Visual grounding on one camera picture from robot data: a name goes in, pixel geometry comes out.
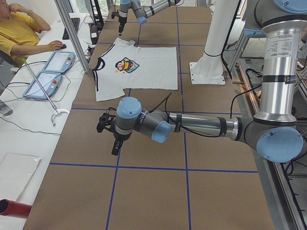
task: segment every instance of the dark red cup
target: dark red cup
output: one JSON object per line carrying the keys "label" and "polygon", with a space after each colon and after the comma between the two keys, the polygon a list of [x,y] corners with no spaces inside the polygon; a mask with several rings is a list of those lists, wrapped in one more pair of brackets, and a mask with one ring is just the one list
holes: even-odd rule
{"label": "dark red cup", "polygon": [[32,206],[12,200],[0,200],[0,215],[27,219]]}

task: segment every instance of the person's hand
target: person's hand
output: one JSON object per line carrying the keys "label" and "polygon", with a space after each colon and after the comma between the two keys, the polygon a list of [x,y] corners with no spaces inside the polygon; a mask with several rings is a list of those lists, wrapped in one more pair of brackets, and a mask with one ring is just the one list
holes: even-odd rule
{"label": "person's hand", "polygon": [[10,4],[10,9],[11,9],[11,12],[13,12],[13,13],[23,12],[23,13],[29,14],[29,13],[32,12],[28,8],[26,8],[26,7],[22,6],[22,5],[19,5],[18,3]]}
{"label": "person's hand", "polygon": [[54,51],[57,49],[61,49],[63,46],[63,43],[61,41],[56,40],[56,41],[50,42],[47,46],[48,46],[48,51]]}

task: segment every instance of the label on robot arm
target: label on robot arm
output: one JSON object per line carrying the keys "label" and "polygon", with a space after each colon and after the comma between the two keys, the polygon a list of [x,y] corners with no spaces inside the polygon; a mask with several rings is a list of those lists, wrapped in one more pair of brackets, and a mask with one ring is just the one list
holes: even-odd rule
{"label": "label on robot arm", "polygon": [[267,38],[264,59],[292,57],[297,52],[297,36],[298,34],[283,34]]}

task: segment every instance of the keyboard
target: keyboard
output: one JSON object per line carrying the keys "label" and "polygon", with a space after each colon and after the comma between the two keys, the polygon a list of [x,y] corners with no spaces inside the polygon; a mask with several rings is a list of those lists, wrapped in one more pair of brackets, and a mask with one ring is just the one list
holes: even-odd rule
{"label": "keyboard", "polygon": [[[80,18],[71,18],[71,21],[72,21],[73,27],[75,28],[76,32],[78,32],[79,24],[80,24]],[[69,39],[69,34],[68,34],[66,28],[64,30],[64,34],[63,34],[62,39],[63,40]]]}

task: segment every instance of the robotic arm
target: robotic arm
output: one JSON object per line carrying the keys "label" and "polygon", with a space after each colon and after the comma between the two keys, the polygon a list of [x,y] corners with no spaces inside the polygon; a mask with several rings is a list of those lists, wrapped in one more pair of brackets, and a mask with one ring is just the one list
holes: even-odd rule
{"label": "robotic arm", "polygon": [[272,162],[286,162],[300,154],[304,141],[295,129],[291,108],[298,44],[307,26],[307,1],[249,0],[246,15],[247,36],[262,31],[267,37],[260,111],[253,118],[233,119],[150,113],[137,99],[126,97],[120,101],[117,115],[107,111],[97,126],[98,132],[104,128],[113,132],[116,141],[112,154],[118,154],[133,130],[159,143],[167,139],[171,130],[209,138],[229,137],[248,144]]}
{"label": "robotic arm", "polygon": [[118,33],[121,36],[124,31],[125,24],[127,23],[128,10],[132,9],[135,17],[137,18],[139,24],[144,24],[147,22],[147,18],[154,16],[156,13],[178,4],[180,0],[162,0],[155,3],[152,6],[147,7],[145,10],[141,8],[141,3],[139,0],[120,0],[119,12],[112,12],[112,19],[115,16],[118,17],[118,22],[120,23]]}

